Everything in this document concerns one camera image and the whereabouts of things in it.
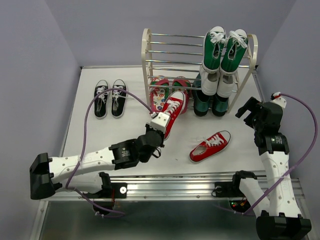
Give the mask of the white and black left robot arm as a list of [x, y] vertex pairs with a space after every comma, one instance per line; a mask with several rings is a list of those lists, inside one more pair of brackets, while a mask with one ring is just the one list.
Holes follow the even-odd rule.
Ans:
[[77, 175], [96, 171], [113, 171], [135, 167], [146, 163], [158, 148], [162, 148], [166, 128], [146, 124], [145, 134], [102, 150], [85, 154], [83, 157], [49, 157], [38, 154], [29, 168], [30, 198], [42, 200], [53, 196], [63, 187], [62, 181]]

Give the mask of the pink slipper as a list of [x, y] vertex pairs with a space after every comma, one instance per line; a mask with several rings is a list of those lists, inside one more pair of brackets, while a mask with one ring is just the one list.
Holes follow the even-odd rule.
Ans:
[[[185, 79], [184, 76], [179, 76], [178, 78], [175, 78], [172, 82], [172, 86], [173, 87], [187, 87], [190, 88], [191, 87], [191, 83], [189, 82], [189, 80]], [[182, 91], [185, 95], [185, 106], [183, 108], [183, 110], [181, 111], [181, 114], [184, 114], [187, 111], [188, 108], [188, 103], [189, 103], [189, 99], [190, 99], [190, 95], [191, 95], [191, 90], [190, 89], [186, 89], [186, 88], [173, 88], [172, 92], [175, 91]]]
[[169, 86], [169, 80], [165, 77], [156, 77], [150, 84], [156, 86], [149, 88], [150, 107], [153, 112], [161, 112], [169, 96], [169, 88], [159, 86]]

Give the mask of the cream shoe shelf chrome bars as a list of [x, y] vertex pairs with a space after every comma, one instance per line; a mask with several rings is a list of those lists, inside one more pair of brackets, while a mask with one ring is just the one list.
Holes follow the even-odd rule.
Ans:
[[[181, 35], [155, 33], [146, 28], [141, 39], [141, 66], [144, 93], [149, 104], [150, 93], [161, 85], [153, 84], [155, 79], [173, 80], [185, 77], [190, 83], [196, 81], [203, 58], [203, 40], [201, 35]], [[227, 112], [239, 100], [246, 83], [257, 68], [259, 42], [255, 34], [248, 34], [247, 50], [237, 72], [235, 85], [228, 99]]]

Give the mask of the red canvas sneaker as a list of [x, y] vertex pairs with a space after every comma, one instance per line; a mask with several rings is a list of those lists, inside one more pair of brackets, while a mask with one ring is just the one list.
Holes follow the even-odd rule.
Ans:
[[200, 163], [220, 152], [224, 151], [230, 141], [231, 133], [222, 130], [214, 133], [208, 138], [203, 138], [200, 143], [189, 153], [189, 159], [193, 163]]
[[165, 140], [169, 137], [171, 128], [173, 127], [176, 119], [185, 109], [186, 100], [186, 94], [180, 90], [177, 90], [169, 95], [165, 101], [162, 112], [169, 116], [168, 124], [164, 134]]

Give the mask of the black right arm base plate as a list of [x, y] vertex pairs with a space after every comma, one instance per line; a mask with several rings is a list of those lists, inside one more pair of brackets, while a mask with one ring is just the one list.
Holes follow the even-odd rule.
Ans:
[[259, 182], [254, 178], [241, 179], [239, 183], [232, 181], [221, 181], [214, 183], [214, 189], [211, 192], [214, 198], [242, 198], [248, 197], [249, 200], [257, 200], [263, 195]]

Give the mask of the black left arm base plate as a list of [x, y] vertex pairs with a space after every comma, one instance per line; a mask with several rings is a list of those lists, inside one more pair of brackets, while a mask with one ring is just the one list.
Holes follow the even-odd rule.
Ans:
[[110, 185], [103, 186], [98, 192], [101, 199], [126, 199], [128, 184], [126, 182], [112, 182]]

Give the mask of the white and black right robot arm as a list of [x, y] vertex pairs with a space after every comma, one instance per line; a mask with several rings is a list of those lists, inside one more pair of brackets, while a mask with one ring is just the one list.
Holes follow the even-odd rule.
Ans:
[[253, 172], [237, 171], [230, 182], [231, 192], [244, 195], [254, 212], [256, 231], [261, 240], [302, 240], [312, 229], [310, 219], [302, 216], [289, 173], [289, 144], [279, 132], [286, 100], [277, 96], [269, 102], [251, 97], [236, 117], [254, 130], [254, 143], [264, 166], [268, 189], [263, 191]]

